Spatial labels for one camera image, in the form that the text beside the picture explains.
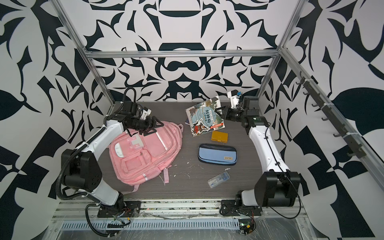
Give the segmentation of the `illustrated Chinese story book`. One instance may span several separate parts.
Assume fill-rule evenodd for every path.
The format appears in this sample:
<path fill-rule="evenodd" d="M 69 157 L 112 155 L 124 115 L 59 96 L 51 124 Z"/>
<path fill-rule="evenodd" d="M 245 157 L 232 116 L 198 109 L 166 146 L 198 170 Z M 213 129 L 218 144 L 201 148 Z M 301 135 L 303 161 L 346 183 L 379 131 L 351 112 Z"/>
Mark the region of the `illustrated Chinese story book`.
<path fill-rule="evenodd" d="M 218 96 L 186 109 L 193 137 L 225 128 L 224 120 L 215 112 L 221 108 Z"/>

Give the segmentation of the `pink student backpack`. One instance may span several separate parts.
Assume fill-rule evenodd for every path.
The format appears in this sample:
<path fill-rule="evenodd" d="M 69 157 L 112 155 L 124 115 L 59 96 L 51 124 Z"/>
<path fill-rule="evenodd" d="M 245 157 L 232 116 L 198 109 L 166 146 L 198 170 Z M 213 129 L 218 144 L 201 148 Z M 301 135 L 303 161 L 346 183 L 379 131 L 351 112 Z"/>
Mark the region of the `pink student backpack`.
<path fill-rule="evenodd" d="M 109 145 L 109 155 L 117 176 L 122 183 L 139 186 L 163 174 L 163 183 L 170 181 L 169 168 L 182 148 L 184 126 L 164 122 L 164 126 L 148 136 L 128 131 L 117 136 Z"/>

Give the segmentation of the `blue pencil case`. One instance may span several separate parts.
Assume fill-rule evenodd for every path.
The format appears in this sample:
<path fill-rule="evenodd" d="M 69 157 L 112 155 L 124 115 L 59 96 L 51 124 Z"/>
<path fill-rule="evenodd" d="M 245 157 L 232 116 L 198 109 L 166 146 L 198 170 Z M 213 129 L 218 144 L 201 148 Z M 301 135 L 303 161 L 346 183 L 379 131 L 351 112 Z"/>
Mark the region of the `blue pencil case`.
<path fill-rule="evenodd" d="M 238 154 L 237 150 L 231 146 L 201 144 L 198 159 L 203 163 L 233 166 L 237 163 Z"/>

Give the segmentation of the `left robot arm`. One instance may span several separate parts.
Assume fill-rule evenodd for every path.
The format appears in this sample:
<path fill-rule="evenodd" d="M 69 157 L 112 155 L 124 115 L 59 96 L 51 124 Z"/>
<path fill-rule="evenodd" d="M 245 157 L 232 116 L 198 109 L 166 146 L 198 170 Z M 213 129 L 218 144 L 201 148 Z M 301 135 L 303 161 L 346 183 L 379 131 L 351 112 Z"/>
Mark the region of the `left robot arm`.
<path fill-rule="evenodd" d="M 62 153 L 62 168 L 56 181 L 56 195 L 60 200 L 87 197 L 99 205 L 118 210 L 125 207 L 123 194 L 103 180 L 98 159 L 118 135 L 132 130 L 148 136 L 164 126 L 155 116 L 141 119 L 143 110 L 131 101 L 114 104 L 104 117 L 102 127 L 89 140 Z"/>

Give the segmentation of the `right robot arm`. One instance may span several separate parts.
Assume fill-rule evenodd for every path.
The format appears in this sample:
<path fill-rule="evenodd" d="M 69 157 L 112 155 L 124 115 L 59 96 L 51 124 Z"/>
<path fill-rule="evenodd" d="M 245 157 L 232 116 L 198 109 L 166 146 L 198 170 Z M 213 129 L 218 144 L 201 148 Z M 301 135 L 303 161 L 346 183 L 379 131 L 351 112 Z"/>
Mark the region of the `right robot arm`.
<path fill-rule="evenodd" d="M 241 191 L 237 197 L 242 206 L 292 207 L 299 197 L 301 178 L 283 161 L 271 136 L 270 123 L 260 113 L 259 99 L 240 92 L 227 93 L 229 106 L 216 109 L 222 119 L 239 122 L 252 140 L 263 174 L 252 190 Z"/>

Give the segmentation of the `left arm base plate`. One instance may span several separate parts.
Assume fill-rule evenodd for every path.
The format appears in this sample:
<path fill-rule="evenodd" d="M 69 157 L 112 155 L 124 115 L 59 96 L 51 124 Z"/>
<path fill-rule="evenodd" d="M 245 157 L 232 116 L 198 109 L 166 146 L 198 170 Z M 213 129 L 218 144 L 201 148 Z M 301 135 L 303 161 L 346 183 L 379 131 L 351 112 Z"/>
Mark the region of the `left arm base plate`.
<path fill-rule="evenodd" d="M 120 206 L 107 206 L 101 204 L 98 211 L 98 218 L 112 218 L 119 216 L 120 218 L 130 218 L 140 213 L 141 201 L 124 201 Z"/>

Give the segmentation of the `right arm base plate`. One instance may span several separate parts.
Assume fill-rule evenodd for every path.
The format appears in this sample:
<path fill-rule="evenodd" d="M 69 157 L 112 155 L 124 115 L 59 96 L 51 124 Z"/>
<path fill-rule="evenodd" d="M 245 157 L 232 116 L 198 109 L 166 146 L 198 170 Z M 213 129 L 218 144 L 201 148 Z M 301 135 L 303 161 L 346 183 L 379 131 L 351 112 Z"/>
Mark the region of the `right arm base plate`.
<path fill-rule="evenodd" d="M 243 206 L 236 200 L 221 200 L 219 213 L 225 217 L 241 215 L 259 217 L 262 215 L 262 211 L 262 208 L 259 206 Z"/>

